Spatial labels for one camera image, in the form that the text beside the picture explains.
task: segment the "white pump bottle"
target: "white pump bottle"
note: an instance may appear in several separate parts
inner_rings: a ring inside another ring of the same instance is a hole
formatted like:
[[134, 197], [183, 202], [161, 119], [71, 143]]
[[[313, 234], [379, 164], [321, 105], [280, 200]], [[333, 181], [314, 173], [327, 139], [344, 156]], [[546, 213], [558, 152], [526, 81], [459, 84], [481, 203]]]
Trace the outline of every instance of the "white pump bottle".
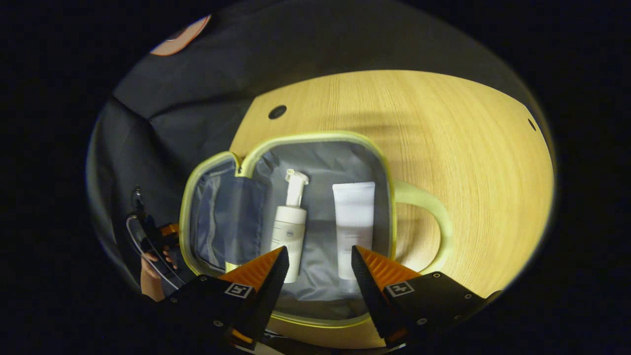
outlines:
[[302, 190], [309, 184], [309, 178], [301, 172], [287, 169], [285, 180], [289, 182], [287, 201], [285, 206], [278, 206], [272, 232], [271, 249], [287, 247], [289, 255], [289, 270], [285, 276], [285, 283], [295, 282], [300, 270], [300, 256], [302, 242], [305, 237], [305, 221], [307, 211], [300, 208]]

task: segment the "yellow handle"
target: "yellow handle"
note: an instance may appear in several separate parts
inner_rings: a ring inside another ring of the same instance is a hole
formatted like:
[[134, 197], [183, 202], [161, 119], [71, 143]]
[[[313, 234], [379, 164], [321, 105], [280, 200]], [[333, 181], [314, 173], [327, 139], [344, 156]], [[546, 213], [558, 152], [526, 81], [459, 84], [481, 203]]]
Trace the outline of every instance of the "yellow handle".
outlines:
[[454, 228], [451, 224], [447, 209], [436, 196], [399, 180], [394, 181], [394, 201], [424, 208], [431, 213], [438, 222], [438, 227], [440, 228], [440, 246], [438, 252], [432, 262], [419, 272], [421, 274], [428, 274], [430, 272], [440, 271], [454, 248]]

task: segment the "wooden surface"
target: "wooden surface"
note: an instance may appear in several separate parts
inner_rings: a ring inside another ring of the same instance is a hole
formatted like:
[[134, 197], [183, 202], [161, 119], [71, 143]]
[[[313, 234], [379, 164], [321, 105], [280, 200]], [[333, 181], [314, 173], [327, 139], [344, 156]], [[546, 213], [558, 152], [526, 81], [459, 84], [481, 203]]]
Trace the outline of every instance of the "wooden surface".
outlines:
[[[279, 105], [287, 111], [270, 120], [269, 112]], [[488, 297], [528, 262], [550, 213], [553, 171], [541, 131], [518, 101], [435, 73], [324, 76], [258, 96], [230, 150], [243, 157], [276, 136], [329, 130], [370, 137], [385, 153], [394, 179], [442, 201], [455, 235], [454, 252], [442, 271], [465, 287]], [[418, 207], [399, 204], [397, 211], [396, 260], [421, 270], [436, 254], [438, 225]], [[321, 346], [383, 344], [371, 322], [326, 330], [271, 320], [269, 327]]]

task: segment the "open toiletry bag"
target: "open toiletry bag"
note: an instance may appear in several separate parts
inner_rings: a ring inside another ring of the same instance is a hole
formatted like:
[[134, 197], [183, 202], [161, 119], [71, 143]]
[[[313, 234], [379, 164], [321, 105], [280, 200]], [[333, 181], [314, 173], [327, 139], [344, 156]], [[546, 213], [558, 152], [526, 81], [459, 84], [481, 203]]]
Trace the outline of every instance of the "open toiletry bag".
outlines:
[[426, 271], [438, 270], [449, 254], [451, 221], [436, 197], [393, 181], [384, 155], [367, 137], [318, 132], [266, 141], [243, 160], [219, 153], [195, 168], [179, 221], [182, 256], [195, 274], [219, 276], [270, 251], [276, 207], [287, 197], [288, 169], [309, 177], [300, 204], [307, 220], [298, 278], [284, 284], [272, 318], [319, 328], [369, 319], [359, 291], [343, 289], [339, 281], [334, 184], [375, 183], [373, 251], [394, 259], [395, 204], [402, 202], [427, 209], [439, 224], [439, 252]]

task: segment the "human hand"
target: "human hand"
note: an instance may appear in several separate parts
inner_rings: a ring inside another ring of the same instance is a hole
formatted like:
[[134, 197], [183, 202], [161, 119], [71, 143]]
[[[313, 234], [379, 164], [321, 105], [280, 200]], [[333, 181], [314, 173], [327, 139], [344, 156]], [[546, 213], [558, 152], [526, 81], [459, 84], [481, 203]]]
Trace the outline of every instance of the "human hand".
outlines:
[[[166, 256], [166, 261], [173, 264], [173, 268], [177, 269], [177, 265], [175, 264], [175, 261], [173, 258], [171, 258], [169, 252], [168, 252], [168, 245], [164, 246], [164, 249], [162, 251], [162, 253]], [[149, 259], [153, 262], [157, 262], [158, 261], [158, 257], [155, 256], [152, 253], [143, 253], [144, 257], [140, 257], [140, 262], [142, 264], [142, 271], [146, 273], [147, 275], [153, 277], [154, 279], [159, 279], [160, 278], [160, 274], [158, 274], [158, 272], [156, 272], [156, 270], [154, 270], [154, 268], [149, 264], [149, 262], [146, 259]]]

